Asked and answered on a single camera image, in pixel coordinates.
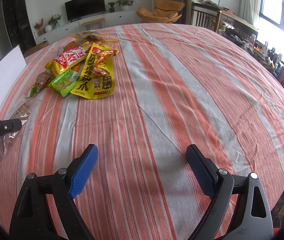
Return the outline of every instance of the wooden stool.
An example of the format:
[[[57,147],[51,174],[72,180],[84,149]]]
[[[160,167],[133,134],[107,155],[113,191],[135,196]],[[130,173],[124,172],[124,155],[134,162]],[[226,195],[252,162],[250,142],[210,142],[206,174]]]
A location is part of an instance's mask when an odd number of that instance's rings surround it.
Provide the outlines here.
[[[86,26],[86,30],[89,31],[90,30],[90,24],[97,23],[99,29],[102,29],[102,23],[101,22],[105,22],[105,18],[96,19],[96,20],[90,21],[90,22],[85,22],[85,23],[82,23],[81,26]]]

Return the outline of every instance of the white cabinet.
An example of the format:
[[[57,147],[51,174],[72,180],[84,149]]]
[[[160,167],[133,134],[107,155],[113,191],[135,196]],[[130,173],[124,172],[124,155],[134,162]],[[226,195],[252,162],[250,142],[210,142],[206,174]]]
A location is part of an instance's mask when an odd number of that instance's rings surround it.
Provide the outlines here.
[[[134,23],[134,14],[134,11],[108,13],[106,15],[107,26],[132,24]]]
[[[63,25],[61,27],[55,28],[54,30],[48,33],[45,33],[41,35],[40,37],[36,38],[35,42],[36,44],[39,44],[43,41],[48,41],[49,44],[55,43],[56,41],[64,39],[73,33],[79,33],[83,31],[83,27],[81,28],[82,23],[100,19],[102,17],[106,19],[106,21],[102,23],[102,26],[104,24],[105,27],[111,27],[111,26],[123,25],[123,24],[133,24],[134,15],[135,15],[135,11],[123,11],[123,12],[107,13],[103,15],[89,17],[86,19],[82,19],[82,20],[72,22],[72,23]]]

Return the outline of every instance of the blue textured pad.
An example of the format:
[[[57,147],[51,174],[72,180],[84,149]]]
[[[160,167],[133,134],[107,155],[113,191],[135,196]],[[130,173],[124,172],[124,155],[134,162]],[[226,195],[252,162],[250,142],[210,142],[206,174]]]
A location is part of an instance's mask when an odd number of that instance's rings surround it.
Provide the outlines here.
[[[93,146],[86,154],[85,158],[80,163],[78,169],[75,171],[71,179],[71,186],[69,195],[71,198],[75,198],[82,193],[86,182],[94,168],[95,163],[98,160],[98,147]]]
[[[205,167],[198,154],[189,146],[186,149],[186,160],[189,163],[203,194],[213,199],[215,197],[214,179]]]

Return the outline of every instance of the blue gripper pad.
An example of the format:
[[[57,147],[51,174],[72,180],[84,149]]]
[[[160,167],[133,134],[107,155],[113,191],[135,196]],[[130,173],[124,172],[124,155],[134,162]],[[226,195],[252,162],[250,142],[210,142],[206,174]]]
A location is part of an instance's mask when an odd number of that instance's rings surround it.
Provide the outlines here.
[[[190,145],[186,149],[186,160],[189,163],[203,194],[209,196],[212,200],[215,197],[214,178],[210,173],[212,167],[209,166],[206,159],[195,145]]]
[[[72,199],[82,193],[97,160],[98,147],[90,144],[79,158],[80,163],[71,178],[69,195]]]

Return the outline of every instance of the orange armchair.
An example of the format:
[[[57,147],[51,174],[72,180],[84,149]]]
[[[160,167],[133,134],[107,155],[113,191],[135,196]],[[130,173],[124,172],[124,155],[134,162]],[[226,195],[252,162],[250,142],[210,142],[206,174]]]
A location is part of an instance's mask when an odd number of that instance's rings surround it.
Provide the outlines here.
[[[154,0],[154,10],[149,10],[139,7],[137,8],[137,15],[145,22],[148,23],[173,23],[176,22],[182,14],[185,3],[171,1],[171,0]]]

